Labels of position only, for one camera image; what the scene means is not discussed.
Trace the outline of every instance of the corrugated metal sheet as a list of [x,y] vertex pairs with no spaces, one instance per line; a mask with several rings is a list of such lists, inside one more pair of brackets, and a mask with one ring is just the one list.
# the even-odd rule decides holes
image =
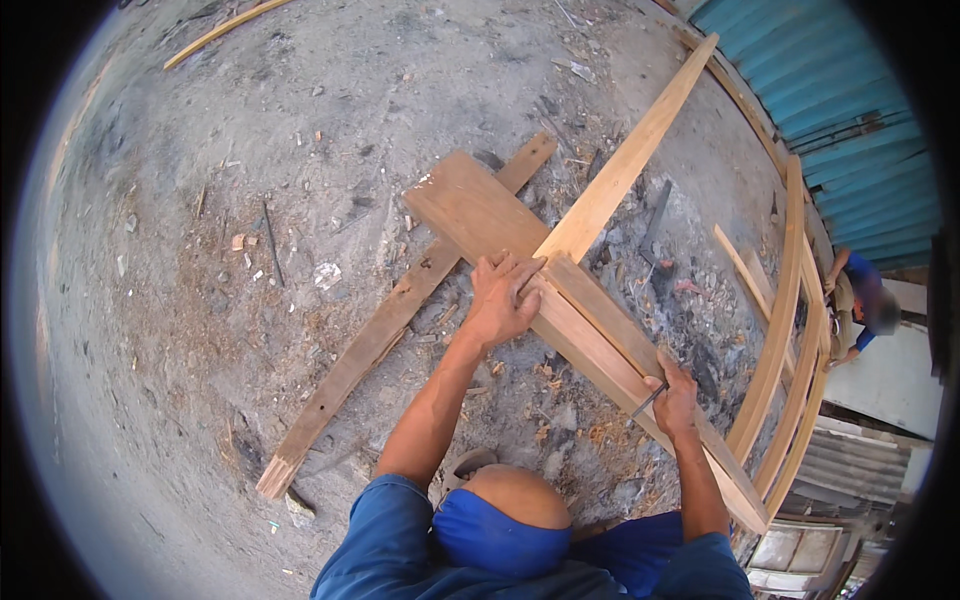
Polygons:
[[797,479],[851,496],[896,504],[910,450],[814,429]]
[[900,85],[841,0],[710,0],[690,19],[800,155],[835,246],[880,269],[927,264],[933,169]]

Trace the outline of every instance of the wooden stick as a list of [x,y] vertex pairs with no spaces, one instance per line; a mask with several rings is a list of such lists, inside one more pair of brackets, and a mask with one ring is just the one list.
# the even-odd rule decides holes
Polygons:
[[660,94],[627,139],[613,153],[577,202],[550,232],[533,256],[566,252],[574,262],[587,253],[593,240],[634,184],[650,155],[684,105],[690,89],[704,70],[704,63],[716,46],[717,34],[710,34]]
[[787,160],[786,233],[783,260],[780,267],[780,286],[770,317],[767,338],[756,362],[756,372],[740,412],[733,422],[727,445],[742,465],[754,447],[766,419],[774,390],[783,370],[783,357],[793,331],[800,294],[801,262],[804,253],[804,184],[800,158],[791,155]]
[[269,2],[264,2],[260,6],[253,7],[249,11],[246,11],[242,14],[238,14],[234,16],[231,20],[227,21],[226,23],[217,25],[216,27],[213,28],[212,31],[201,36],[195,42],[193,42],[186,48],[183,48],[182,50],[177,52],[171,59],[164,62],[163,70],[167,71],[169,69],[172,69],[173,67],[180,64],[183,61],[183,59],[186,59],[187,57],[192,55],[194,52],[197,52],[198,50],[206,46],[206,44],[210,43],[217,37],[222,36],[226,32],[234,29],[238,25],[243,25],[244,23],[251,20],[255,16],[259,16],[260,14],[263,14],[266,11],[275,9],[276,7],[282,6],[288,2],[290,2],[290,0],[270,0]]
[[[556,149],[557,142],[545,132],[538,133],[496,174],[497,180],[513,193],[519,191]],[[439,239],[411,265],[307,401],[256,484],[258,491],[274,500],[283,496],[326,424],[364,375],[383,360],[423,301],[459,260],[457,247]]]

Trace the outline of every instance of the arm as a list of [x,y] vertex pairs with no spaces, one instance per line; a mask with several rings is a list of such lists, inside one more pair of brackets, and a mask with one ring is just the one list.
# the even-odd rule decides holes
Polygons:
[[376,476],[394,473],[422,490],[429,487],[450,447],[473,372],[488,350],[526,331],[540,311],[540,292],[522,302],[517,293],[544,262],[508,252],[477,261],[470,274],[474,297],[467,318],[387,439]]
[[840,276],[840,271],[847,266],[848,260],[850,260],[850,249],[841,248],[840,252],[833,258],[833,266],[830,267],[830,272],[824,277],[824,292],[829,294],[833,291],[837,284],[837,277]]
[[[670,438],[680,469],[680,512],[684,521],[684,541],[704,534],[718,533],[730,537],[730,514],[720,495],[720,488],[707,463],[700,434],[693,420],[697,403],[697,384],[689,371],[681,370],[662,352],[657,360],[663,366],[670,387],[654,401],[657,426]],[[655,377],[644,377],[651,391],[661,384]]]

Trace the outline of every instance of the blue sleeve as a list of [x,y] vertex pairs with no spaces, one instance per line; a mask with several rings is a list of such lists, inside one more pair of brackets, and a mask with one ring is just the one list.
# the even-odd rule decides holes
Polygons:
[[717,533],[681,546],[660,574],[653,595],[669,600],[754,597],[747,574],[733,557],[730,540]]
[[870,262],[856,252],[850,253],[850,258],[847,259],[847,264],[843,269],[845,272],[847,272],[847,276],[851,280],[875,280],[876,283],[880,283],[880,271],[876,269],[874,263]]
[[350,508],[343,543],[326,562],[310,599],[383,597],[425,578],[433,506],[417,484],[380,475]]
[[860,335],[856,336],[856,344],[854,344],[854,346],[856,347],[856,349],[862,352],[863,349],[866,348],[867,345],[870,344],[875,337],[876,336],[873,331],[871,331],[867,327],[864,327],[863,331],[860,332]]

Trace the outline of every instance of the stick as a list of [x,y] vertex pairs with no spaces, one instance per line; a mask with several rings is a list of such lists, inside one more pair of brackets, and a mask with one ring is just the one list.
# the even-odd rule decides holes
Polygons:
[[270,215],[267,214],[267,203],[261,202],[263,206],[263,225],[267,230],[267,244],[270,245],[270,257],[274,260],[274,274],[276,275],[276,284],[283,287],[283,273],[280,272],[280,261],[276,260],[276,246],[274,245],[274,230],[270,227]]

